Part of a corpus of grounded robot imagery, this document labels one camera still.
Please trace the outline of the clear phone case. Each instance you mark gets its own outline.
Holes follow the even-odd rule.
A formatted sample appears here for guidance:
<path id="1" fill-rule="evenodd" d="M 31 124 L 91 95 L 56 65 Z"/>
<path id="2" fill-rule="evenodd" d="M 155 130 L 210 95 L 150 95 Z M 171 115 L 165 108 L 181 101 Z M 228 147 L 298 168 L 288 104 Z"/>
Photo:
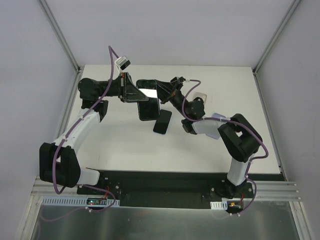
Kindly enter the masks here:
<path id="1" fill-rule="evenodd" d="M 193 95 L 194 100 L 197 101 L 202 101 L 203 104 L 206 104 L 206 100 L 207 100 L 207 95 L 205 93 L 201 93 L 201 92 L 195 92 Z"/>

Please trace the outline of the blue phone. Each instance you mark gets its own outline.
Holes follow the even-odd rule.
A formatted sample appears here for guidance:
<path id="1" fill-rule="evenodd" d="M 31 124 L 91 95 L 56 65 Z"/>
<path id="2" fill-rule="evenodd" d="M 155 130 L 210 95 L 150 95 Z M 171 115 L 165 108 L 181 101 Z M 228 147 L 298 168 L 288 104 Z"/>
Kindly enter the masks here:
<path id="1" fill-rule="evenodd" d="M 167 133 L 167 129 L 169 127 L 171 117 L 172 117 L 171 111 L 161 109 L 159 111 L 159 117 L 154 124 L 153 132 L 160 135 L 165 135 Z"/>

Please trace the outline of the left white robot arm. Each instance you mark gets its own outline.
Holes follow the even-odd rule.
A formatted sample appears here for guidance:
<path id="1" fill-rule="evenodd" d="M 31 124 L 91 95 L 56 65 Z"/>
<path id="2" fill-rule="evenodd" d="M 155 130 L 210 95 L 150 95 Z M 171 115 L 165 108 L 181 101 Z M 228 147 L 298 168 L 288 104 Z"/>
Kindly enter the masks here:
<path id="1" fill-rule="evenodd" d="M 39 176 L 44 182 L 53 183 L 57 194 L 61 186 L 73 188 L 88 185 L 90 191 L 99 195 L 106 183 L 100 179 L 98 170 L 80 166 L 77 152 L 89 133 L 104 119 L 108 111 L 105 97 L 118 97 L 123 103 L 147 101 L 148 97 L 132 82 L 128 72 L 121 72 L 114 80 L 97 81 L 83 78 L 78 83 L 82 105 L 71 126 L 54 142 L 43 143 L 39 148 Z"/>

